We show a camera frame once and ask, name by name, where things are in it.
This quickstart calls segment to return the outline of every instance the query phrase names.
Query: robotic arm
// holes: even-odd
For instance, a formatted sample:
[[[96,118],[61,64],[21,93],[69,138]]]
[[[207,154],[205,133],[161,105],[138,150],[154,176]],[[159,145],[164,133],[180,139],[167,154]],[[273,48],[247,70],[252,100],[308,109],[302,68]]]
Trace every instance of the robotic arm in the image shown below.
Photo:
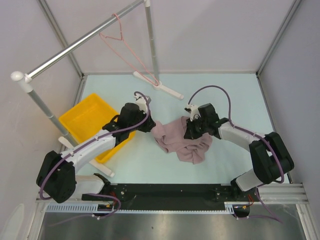
[[[116,147],[126,140],[132,131],[150,132],[156,125],[147,107],[151,99],[141,95],[136,95],[135,98],[135,103],[126,103],[120,115],[103,126],[95,136],[60,154],[55,151],[49,152],[44,158],[36,184],[57,203],[63,203],[76,191],[76,173],[91,159]],[[84,188],[98,193],[104,182],[103,179],[99,180],[99,175],[93,178],[96,178],[96,181],[93,181],[97,184],[88,186],[90,181],[85,179]]]
[[[241,191],[246,192],[254,187],[270,184],[281,176],[275,156],[270,153],[268,146],[261,138],[266,140],[273,149],[284,174],[294,168],[294,162],[278,133],[250,134],[251,131],[234,126],[228,118],[220,119],[211,103],[199,107],[189,104],[185,110],[190,113],[190,119],[186,122],[185,139],[197,139],[204,133],[209,133],[211,136],[230,141],[250,152],[253,169],[231,181],[231,185],[240,188]]]

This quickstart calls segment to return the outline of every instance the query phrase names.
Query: plastic container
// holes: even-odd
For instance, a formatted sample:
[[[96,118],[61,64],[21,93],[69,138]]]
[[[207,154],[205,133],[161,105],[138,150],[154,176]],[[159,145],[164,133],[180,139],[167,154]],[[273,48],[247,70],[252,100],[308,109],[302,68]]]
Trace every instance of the plastic container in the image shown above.
[[[59,121],[78,143],[82,143],[100,131],[115,115],[118,113],[111,106],[97,94],[92,93],[59,117]],[[95,160],[101,164],[105,163],[135,134],[135,132],[131,132],[127,140],[115,148],[101,153]]]

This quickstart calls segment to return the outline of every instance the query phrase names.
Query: crumpled cloth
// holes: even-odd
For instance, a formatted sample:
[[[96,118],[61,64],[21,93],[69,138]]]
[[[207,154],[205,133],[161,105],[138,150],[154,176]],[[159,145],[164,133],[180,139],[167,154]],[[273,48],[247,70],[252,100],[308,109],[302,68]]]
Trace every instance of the crumpled cloth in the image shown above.
[[[176,152],[180,161],[199,164],[205,160],[205,152],[212,144],[212,137],[205,133],[198,139],[184,139],[188,118],[182,116],[166,125],[155,121],[156,126],[151,133],[166,153]]]

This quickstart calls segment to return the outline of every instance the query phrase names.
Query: light blue table surface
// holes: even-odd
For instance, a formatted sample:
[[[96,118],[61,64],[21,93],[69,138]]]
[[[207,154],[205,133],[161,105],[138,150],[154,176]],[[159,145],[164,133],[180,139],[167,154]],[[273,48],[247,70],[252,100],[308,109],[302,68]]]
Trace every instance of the light blue table surface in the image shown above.
[[[184,110],[191,95],[206,85],[219,85],[231,97],[231,117],[235,123],[255,132],[269,133],[272,125],[255,74],[161,74],[162,83],[184,95],[178,100],[132,75],[89,75],[82,99],[98,94],[117,112],[134,102],[134,91],[151,97],[151,116],[163,124],[187,116]],[[220,118],[228,116],[228,101],[222,91],[208,88],[192,101],[198,106],[212,103]],[[239,146],[213,138],[205,161],[200,164],[179,161],[175,152],[165,153],[151,133],[137,132],[105,165],[115,172],[112,183],[135,184],[229,184],[252,168],[250,154]],[[99,173],[90,164],[79,175]]]

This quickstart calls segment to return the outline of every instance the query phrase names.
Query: white wall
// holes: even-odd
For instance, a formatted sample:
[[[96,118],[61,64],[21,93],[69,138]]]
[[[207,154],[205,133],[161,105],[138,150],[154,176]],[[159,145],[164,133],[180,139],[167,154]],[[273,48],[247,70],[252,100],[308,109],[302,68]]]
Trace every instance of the white wall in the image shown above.
[[[305,0],[264,69],[262,87],[320,223],[320,1]]]
[[[71,43],[134,0],[47,1]],[[160,71],[256,72],[292,2],[151,0]],[[121,21],[128,44],[150,68],[144,7],[138,6]],[[118,36],[118,25],[113,24],[104,33]],[[110,42],[135,60],[121,43]],[[78,48],[75,57],[85,73],[131,72],[99,36]]]
[[[56,128],[10,74],[28,72],[61,49],[35,0],[3,1],[0,8],[0,232],[15,207],[24,204],[22,234],[39,188],[44,156],[59,147]],[[79,79],[68,59],[33,82],[57,116],[71,107]]]

